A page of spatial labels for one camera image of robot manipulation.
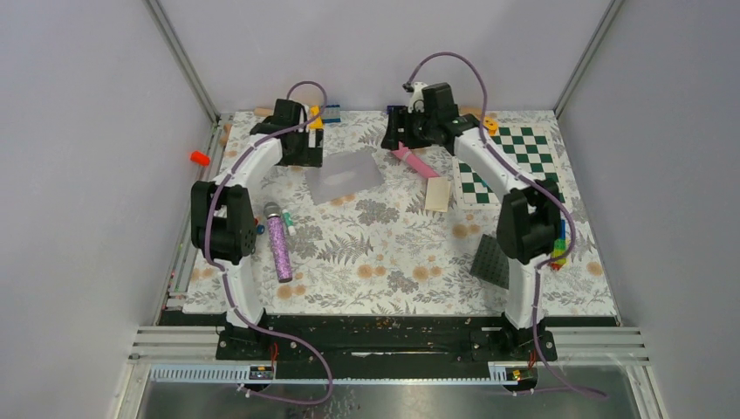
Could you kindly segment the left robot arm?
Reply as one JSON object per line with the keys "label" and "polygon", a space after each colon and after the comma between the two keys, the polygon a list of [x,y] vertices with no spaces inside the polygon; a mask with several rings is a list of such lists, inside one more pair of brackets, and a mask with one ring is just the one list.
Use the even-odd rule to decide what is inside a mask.
{"label": "left robot arm", "polygon": [[297,101],[278,99],[272,115],[249,131],[247,148],[232,167],[191,188],[191,242],[222,273],[226,320],[243,328],[236,344],[251,359],[268,353],[271,337],[253,326],[263,316],[264,306],[251,266],[257,226],[250,190],[275,166],[322,167],[324,134],[322,129],[309,128],[318,117]]}

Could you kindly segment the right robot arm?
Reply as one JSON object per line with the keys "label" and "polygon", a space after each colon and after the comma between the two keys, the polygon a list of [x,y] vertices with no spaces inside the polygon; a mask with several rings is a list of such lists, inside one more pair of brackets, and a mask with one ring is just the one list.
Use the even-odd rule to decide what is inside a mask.
{"label": "right robot arm", "polygon": [[500,202],[495,238],[509,259],[509,297],[504,315],[514,326],[500,337],[505,355],[521,360],[535,347],[529,327],[541,320],[541,270],[560,238],[558,184],[526,173],[490,137],[473,114],[461,114],[447,83],[407,82],[405,106],[391,106],[381,146],[397,150],[440,146],[466,163]]}

